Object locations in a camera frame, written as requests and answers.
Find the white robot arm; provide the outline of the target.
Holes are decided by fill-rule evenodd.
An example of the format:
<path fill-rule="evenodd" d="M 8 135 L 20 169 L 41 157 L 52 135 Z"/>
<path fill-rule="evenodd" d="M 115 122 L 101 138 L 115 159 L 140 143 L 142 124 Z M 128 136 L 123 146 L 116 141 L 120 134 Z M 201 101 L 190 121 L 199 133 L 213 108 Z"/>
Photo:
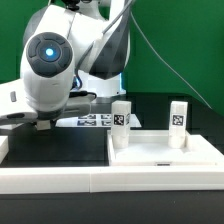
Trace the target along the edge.
<path fill-rule="evenodd" d="M 0 84 L 0 125 L 87 115 L 96 94 L 78 72 L 107 80 L 124 70 L 132 0 L 62 1 L 28 23 L 20 78 Z"/>

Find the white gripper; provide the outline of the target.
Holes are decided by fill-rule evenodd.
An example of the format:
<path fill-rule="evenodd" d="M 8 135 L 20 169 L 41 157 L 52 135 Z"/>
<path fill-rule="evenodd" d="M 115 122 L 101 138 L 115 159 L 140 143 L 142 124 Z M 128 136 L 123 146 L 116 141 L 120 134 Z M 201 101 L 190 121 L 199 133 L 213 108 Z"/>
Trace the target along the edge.
<path fill-rule="evenodd" d="M 93 92 L 71 91 L 64 107 L 39 112 L 28 105 L 21 79 L 0 84 L 0 126 L 88 115 L 95 98 Z"/>

